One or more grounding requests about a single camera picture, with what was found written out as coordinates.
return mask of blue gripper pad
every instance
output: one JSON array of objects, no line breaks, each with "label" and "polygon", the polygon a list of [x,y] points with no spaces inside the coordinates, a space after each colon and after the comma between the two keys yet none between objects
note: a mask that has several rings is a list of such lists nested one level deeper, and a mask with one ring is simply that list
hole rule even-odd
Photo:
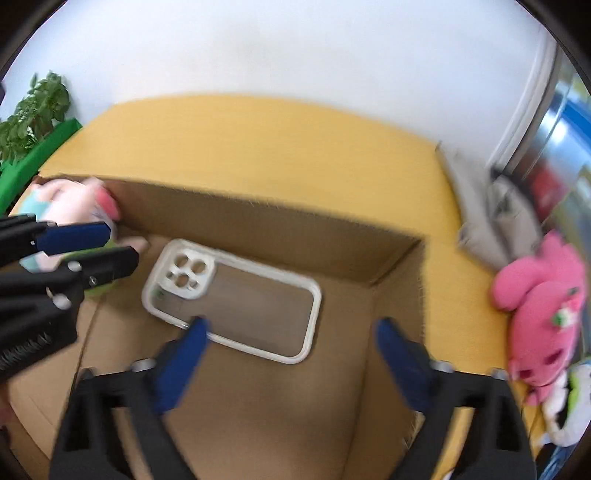
[{"label": "blue gripper pad", "polygon": [[196,317],[180,339],[167,343],[158,354],[150,375],[157,414],[177,406],[206,346],[207,323]]},{"label": "blue gripper pad", "polygon": [[410,409],[425,413],[431,406],[435,374],[427,351],[408,340],[391,319],[379,320],[375,339],[390,373]]},{"label": "blue gripper pad", "polygon": [[37,237],[37,249],[47,255],[58,255],[104,247],[109,238],[111,229],[104,222],[54,226]]}]

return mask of yellow wooden table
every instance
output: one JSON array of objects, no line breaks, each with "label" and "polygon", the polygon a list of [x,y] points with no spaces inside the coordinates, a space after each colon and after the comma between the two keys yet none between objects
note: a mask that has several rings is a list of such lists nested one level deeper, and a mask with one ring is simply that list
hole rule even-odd
[{"label": "yellow wooden table", "polygon": [[[456,246],[458,209],[434,149],[413,134],[330,108],[186,96],[113,107],[64,144],[41,174],[223,193],[420,236],[426,346],[458,370],[486,373],[506,364],[506,317],[489,304],[492,274]],[[526,409],[528,422],[534,413]],[[468,418],[459,414],[436,478],[454,465]]]}]

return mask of green plant box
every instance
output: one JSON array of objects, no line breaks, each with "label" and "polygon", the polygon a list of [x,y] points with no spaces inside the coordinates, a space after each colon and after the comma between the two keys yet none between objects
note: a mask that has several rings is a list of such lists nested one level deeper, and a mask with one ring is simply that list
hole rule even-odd
[{"label": "green plant box", "polygon": [[0,175],[0,212],[7,213],[6,210],[10,204],[22,192],[29,180],[37,174],[41,166],[80,128],[82,125],[75,118],[60,123],[25,158],[4,168]]}]

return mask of green plant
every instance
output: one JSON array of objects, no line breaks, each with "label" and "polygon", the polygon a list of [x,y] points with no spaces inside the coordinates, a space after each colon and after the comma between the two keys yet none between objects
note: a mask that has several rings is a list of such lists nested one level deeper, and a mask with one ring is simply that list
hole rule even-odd
[{"label": "green plant", "polygon": [[0,171],[12,161],[27,156],[32,148],[53,132],[54,121],[63,122],[70,95],[61,76],[49,72],[37,81],[33,76],[28,95],[4,122],[0,122]]}]

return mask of light pink plush toy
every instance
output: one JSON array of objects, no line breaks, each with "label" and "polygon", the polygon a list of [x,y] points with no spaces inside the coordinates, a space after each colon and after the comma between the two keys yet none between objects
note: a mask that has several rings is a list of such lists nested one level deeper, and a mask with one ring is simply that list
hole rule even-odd
[{"label": "light pink plush toy", "polygon": [[509,331],[509,374],[532,387],[528,404],[546,399],[571,359],[587,297],[585,266],[572,245],[549,232],[535,257],[520,258],[495,278],[492,300],[515,311]]},{"label": "light pink plush toy", "polygon": [[[111,240],[107,246],[129,245],[141,252],[147,245],[142,237],[116,239],[115,223],[120,213],[117,203],[102,181],[91,178],[83,182],[51,180],[45,185],[35,185],[23,201],[19,213],[34,213],[38,221],[55,222],[58,225],[72,223],[106,222],[111,227]],[[54,270],[63,255],[48,257],[41,252],[21,260],[29,271]]]}]

